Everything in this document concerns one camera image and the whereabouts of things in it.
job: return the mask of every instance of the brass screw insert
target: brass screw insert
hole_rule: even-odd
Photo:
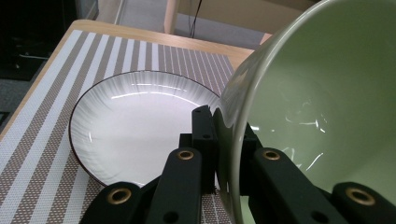
[[[192,153],[191,151],[188,151],[188,150],[183,150],[183,151],[180,151],[179,153],[177,153],[177,156],[179,159],[181,159],[183,161],[188,161],[188,160],[191,160],[192,157],[194,157],[194,153]]]
[[[348,196],[355,203],[362,205],[371,206],[375,204],[375,198],[362,189],[347,188],[346,196]]]
[[[129,189],[113,189],[107,195],[107,201],[111,204],[121,204],[128,201],[131,198],[132,192]]]

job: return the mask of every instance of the gray striped placemat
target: gray striped placemat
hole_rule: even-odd
[[[0,223],[78,223],[101,186],[71,152],[67,125],[78,98],[119,73],[180,74],[220,94],[233,69],[224,55],[74,31],[0,142]],[[203,223],[229,223],[218,195]]]

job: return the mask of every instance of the cable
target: cable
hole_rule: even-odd
[[[199,9],[201,8],[201,4],[202,4],[202,0],[199,1],[197,12],[195,13],[195,18],[194,18],[194,21],[192,22],[192,27],[190,28],[190,37],[191,38],[194,38],[194,36],[195,36],[195,23],[197,22],[197,16],[198,16]]]

